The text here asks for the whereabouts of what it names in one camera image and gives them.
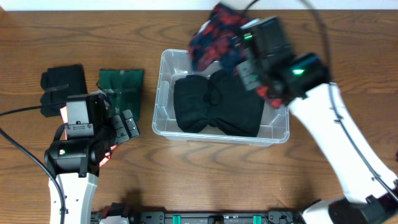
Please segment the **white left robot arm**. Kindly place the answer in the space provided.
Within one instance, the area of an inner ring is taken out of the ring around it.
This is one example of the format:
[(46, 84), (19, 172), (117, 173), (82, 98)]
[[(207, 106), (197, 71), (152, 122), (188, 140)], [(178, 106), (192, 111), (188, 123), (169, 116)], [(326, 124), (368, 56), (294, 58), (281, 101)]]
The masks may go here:
[(103, 93), (69, 96), (68, 120), (55, 132), (45, 152), (54, 178), (49, 185), (51, 223), (89, 223), (100, 164), (117, 144), (117, 129)]

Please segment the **black garment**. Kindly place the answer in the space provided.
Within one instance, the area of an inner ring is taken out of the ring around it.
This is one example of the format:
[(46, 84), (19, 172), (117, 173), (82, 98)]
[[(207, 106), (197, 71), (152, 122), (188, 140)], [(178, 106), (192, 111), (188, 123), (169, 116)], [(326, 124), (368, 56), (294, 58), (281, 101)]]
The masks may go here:
[(199, 133), (207, 126), (229, 136), (256, 137), (265, 101), (247, 91), (238, 77), (223, 70), (209, 78), (188, 75), (174, 85), (174, 111), (178, 127)]

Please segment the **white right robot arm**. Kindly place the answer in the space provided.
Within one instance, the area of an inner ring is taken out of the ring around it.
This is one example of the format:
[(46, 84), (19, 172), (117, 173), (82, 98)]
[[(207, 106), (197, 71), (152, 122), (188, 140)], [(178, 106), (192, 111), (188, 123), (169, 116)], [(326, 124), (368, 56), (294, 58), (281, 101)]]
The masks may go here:
[(289, 115), (312, 135), (344, 196), (318, 201), (304, 223), (382, 223), (397, 214), (397, 176), (371, 149), (317, 54), (296, 55), (278, 17), (233, 26), (237, 55), (208, 63), (163, 52), (152, 128), (169, 140), (270, 146)]

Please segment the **red plaid shirt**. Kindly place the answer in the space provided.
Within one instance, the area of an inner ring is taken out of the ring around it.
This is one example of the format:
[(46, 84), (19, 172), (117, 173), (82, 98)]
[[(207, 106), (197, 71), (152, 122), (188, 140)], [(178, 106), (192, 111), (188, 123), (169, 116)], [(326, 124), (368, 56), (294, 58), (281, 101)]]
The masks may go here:
[[(192, 67), (203, 71), (219, 61), (223, 70), (240, 79), (236, 66), (246, 59), (240, 44), (240, 32), (241, 27), (251, 21), (247, 9), (239, 11), (222, 2), (218, 3), (189, 43)], [(275, 108), (286, 103), (284, 93), (270, 93), (267, 87), (253, 91)]]

